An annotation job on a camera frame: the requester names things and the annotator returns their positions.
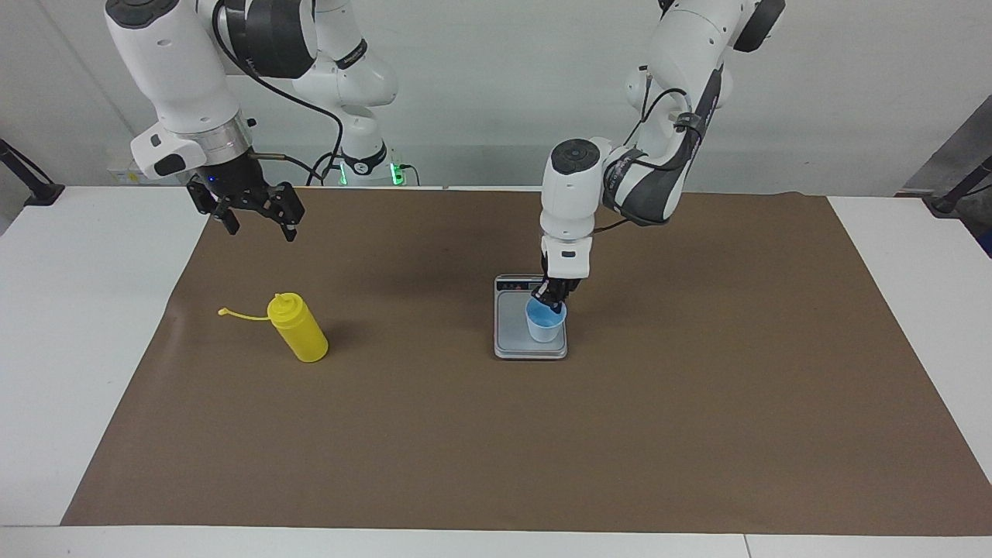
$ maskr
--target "yellow bottle cap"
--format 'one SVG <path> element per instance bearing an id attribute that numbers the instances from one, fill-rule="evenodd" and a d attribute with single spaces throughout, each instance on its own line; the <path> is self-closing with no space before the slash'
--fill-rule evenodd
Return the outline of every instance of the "yellow bottle cap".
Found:
<path id="1" fill-rule="evenodd" d="M 280 329 L 298 326 L 307 317 L 307 305 L 296 293 L 276 295 L 269 303 L 269 319 Z"/>

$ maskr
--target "blue cup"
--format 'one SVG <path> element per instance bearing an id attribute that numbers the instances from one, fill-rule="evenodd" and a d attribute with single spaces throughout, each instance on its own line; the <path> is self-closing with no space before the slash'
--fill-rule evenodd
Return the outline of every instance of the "blue cup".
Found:
<path id="1" fill-rule="evenodd" d="M 531 333 L 531 338 L 538 343 L 551 343 L 554 341 L 561 329 L 564 328 L 564 319 L 568 316 L 568 308 L 561 303 L 561 312 L 555 312 L 551 307 L 542 304 L 538 299 L 531 297 L 527 301 L 527 331 Z"/>

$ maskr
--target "digital scale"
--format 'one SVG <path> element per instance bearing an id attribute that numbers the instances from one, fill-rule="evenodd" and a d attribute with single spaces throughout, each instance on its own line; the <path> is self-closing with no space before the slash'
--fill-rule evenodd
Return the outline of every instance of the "digital scale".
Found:
<path id="1" fill-rule="evenodd" d="M 493 345 L 496 356 L 507 360 L 561 360 L 568 354 L 565 327 L 550 343 L 538 343 L 527 329 L 525 307 L 541 286 L 541 275 L 500 275 L 493 295 Z"/>

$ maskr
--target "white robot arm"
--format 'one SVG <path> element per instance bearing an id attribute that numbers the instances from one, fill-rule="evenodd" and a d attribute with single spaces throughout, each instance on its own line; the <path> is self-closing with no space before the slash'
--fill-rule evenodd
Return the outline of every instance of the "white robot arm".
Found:
<path id="1" fill-rule="evenodd" d="M 306 100 L 340 117 L 340 153 L 349 185 L 392 182 L 393 158 L 370 106 L 396 98 L 398 81 L 388 64 L 369 50 L 351 0 L 317 0 L 317 57 L 293 87 Z"/>
<path id="2" fill-rule="evenodd" d="M 589 276 L 600 203 L 641 226 L 668 222 L 729 81 L 724 57 L 757 50 L 785 9 L 785 0 L 660 4 L 649 63 L 628 82 L 628 100 L 641 111 L 636 145 L 573 139 L 549 157 L 541 197 L 545 280 L 534 297 L 553 309 Z"/>
<path id="3" fill-rule="evenodd" d="M 349 107 L 357 116 L 346 120 L 343 106 L 391 102 L 396 78 L 367 52 L 349 8 L 335 0 L 107 0 L 110 35 L 158 114 L 131 144 L 142 171 L 150 178 L 194 173 L 187 189 L 196 208 L 231 234 L 239 227 L 231 210 L 248 209 L 277 222 L 293 240 L 303 205 L 289 183 L 266 183 L 251 148 L 253 122 L 243 119 L 225 75 L 236 67 L 232 71 L 256 77 L 311 76 L 305 79 L 310 87 L 301 89 L 328 107 L 325 114 L 341 119 L 333 151 L 343 143 L 345 160 L 357 154 L 360 169 L 385 145 L 367 109 Z"/>

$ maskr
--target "white table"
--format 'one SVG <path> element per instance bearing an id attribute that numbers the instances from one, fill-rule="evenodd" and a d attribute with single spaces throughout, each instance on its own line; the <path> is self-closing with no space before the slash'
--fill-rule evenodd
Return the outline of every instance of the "white table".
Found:
<path id="1" fill-rule="evenodd" d="M 830 201 L 992 479 L 992 261 L 919 201 Z M 992 537 L 57 527 L 204 223 L 182 189 L 70 188 L 0 236 L 0 556 L 992 556 Z"/>

